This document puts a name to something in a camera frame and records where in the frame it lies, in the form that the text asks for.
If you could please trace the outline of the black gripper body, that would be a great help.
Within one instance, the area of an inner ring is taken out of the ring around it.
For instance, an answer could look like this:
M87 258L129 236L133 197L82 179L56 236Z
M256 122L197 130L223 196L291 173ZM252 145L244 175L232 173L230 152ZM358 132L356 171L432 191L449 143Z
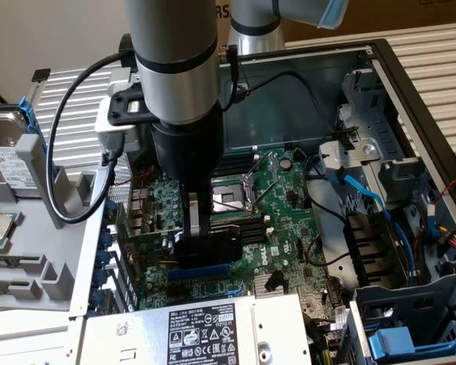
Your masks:
M199 187L223 155L223 113L214 106L186 125L155 122L151 134L160 167L185 187Z

